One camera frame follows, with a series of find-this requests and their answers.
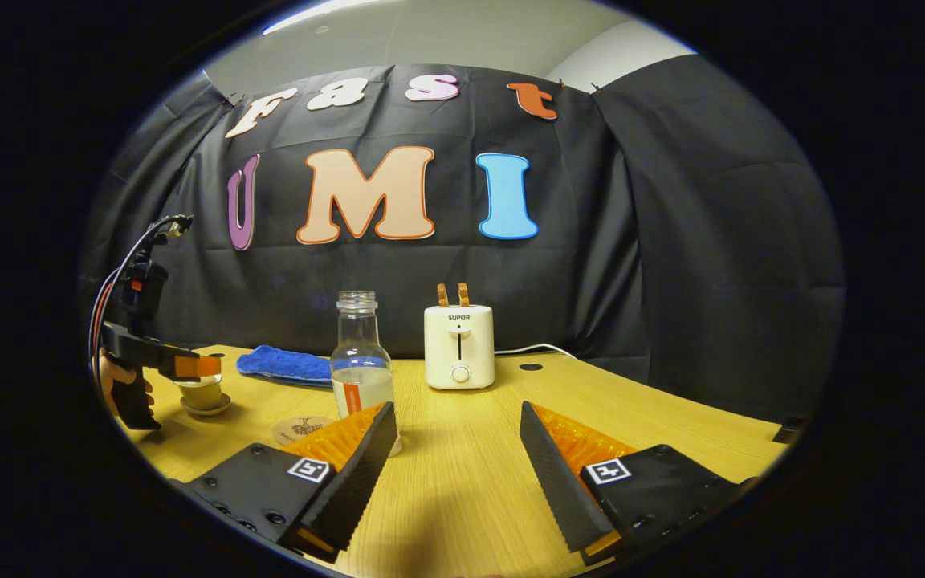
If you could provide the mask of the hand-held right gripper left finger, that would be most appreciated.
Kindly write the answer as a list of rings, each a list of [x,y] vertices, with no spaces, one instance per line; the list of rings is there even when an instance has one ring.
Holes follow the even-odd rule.
[[[282,449],[249,444],[182,494],[280,547],[334,563],[397,441],[395,405],[356,411]]]

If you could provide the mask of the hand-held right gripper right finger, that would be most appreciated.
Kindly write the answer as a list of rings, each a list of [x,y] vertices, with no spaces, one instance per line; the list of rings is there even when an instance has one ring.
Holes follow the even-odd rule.
[[[519,436],[565,544],[587,566],[671,543],[753,484],[731,482],[668,444],[634,449],[530,402]]]

